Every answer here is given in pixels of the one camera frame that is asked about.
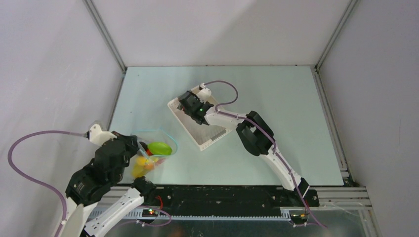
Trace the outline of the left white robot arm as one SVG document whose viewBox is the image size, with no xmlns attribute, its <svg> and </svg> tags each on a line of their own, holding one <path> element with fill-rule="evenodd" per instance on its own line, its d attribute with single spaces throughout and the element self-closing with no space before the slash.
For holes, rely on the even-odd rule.
<svg viewBox="0 0 419 237">
<path fill-rule="evenodd" d="M 136 178 L 118 201 L 89 222 L 91 212 L 122 180 L 131 158 L 143 147 L 137 136 L 115 131 L 94 134 L 89 130 L 84 137 L 99 148 L 94 158 L 70 178 L 65 191 L 67 218 L 59 229 L 60 237 L 103 237 L 133 209 L 152 205 L 156 199 L 156 185 L 144 176 Z"/>
</svg>

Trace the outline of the clear zip top bag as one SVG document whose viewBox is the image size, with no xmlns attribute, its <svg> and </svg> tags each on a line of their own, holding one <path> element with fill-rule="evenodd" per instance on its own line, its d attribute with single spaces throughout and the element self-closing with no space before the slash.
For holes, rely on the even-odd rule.
<svg viewBox="0 0 419 237">
<path fill-rule="evenodd" d="M 133 178 L 147 175 L 178 150 L 176 140 L 161 128 L 134 131 L 131 135 L 137 137 L 140 146 L 132 161 L 130 174 Z"/>
</svg>

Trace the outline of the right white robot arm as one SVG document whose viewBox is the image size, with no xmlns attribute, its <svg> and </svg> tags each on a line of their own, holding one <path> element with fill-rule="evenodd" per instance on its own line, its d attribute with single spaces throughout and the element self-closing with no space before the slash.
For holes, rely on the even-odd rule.
<svg viewBox="0 0 419 237">
<path fill-rule="evenodd" d="M 288 190 L 288 202 L 293 206 L 306 202 L 310 185 L 286 161 L 279 151 L 272 129 L 257 112 L 233 113 L 201 100 L 192 91 L 183 93 L 178 101 L 180 110 L 197 124 L 235 130 L 246 151 L 263 158 L 278 176 L 283 188 Z"/>
</svg>

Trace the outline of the green toy starfruit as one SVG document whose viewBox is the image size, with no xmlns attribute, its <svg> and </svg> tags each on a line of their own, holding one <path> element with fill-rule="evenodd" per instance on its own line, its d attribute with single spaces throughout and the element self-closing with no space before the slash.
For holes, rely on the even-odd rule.
<svg viewBox="0 0 419 237">
<path fill-rule="evenodd" d="M 148 144 L 149 149 L 154 156 L 169 156 L 172 153 L 172 148 L 164 142 L 153 142 Z"/>
</svg>

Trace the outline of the yellow toy banana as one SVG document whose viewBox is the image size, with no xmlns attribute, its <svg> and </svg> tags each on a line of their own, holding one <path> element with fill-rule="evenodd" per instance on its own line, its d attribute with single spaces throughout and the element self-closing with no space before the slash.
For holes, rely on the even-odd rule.
<svg viewBox="0 0 419 237">
<path fill-rule="evenodd" d="M 139 178 L 152 171 L 154 167 L 155 163 L 150 158 L 140 156 L 136 158 L 131 174 L 133 178 Z"/>
</svg>

